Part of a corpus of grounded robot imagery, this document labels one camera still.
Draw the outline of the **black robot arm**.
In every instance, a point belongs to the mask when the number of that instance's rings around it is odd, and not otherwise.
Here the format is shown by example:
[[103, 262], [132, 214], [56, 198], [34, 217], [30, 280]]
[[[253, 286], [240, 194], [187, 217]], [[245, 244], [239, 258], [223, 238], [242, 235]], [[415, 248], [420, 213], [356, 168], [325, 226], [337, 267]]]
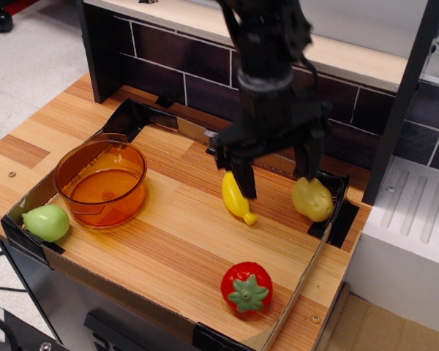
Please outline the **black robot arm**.
[[237, 78], [241, 115], [211, 138], [219, 169], [232, 172], [243, 196], [256, 197], [252, 164], [258, 157], [292, 147], [295, 176], [318, 174], [330, 125], [331, 105], [309, 100], [293, 86], [293, 64], [305, 58], [311, 25], [298, 1], [220, 1], [239, 55]]

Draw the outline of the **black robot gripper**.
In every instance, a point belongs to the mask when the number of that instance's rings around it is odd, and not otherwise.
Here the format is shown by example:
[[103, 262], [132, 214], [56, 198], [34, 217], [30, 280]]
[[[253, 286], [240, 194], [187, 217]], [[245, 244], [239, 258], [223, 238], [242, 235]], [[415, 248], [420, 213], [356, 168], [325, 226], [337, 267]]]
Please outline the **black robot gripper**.
[[219, 169], [232, 172], [247, 199], [255, 199], [253, 160], [294, 147], [297, 178], [314, 179], [329, 133], [331, 104], [293, 87], [293, 72], [259, 78], [238, 72], [241, 116], [211, 139]]

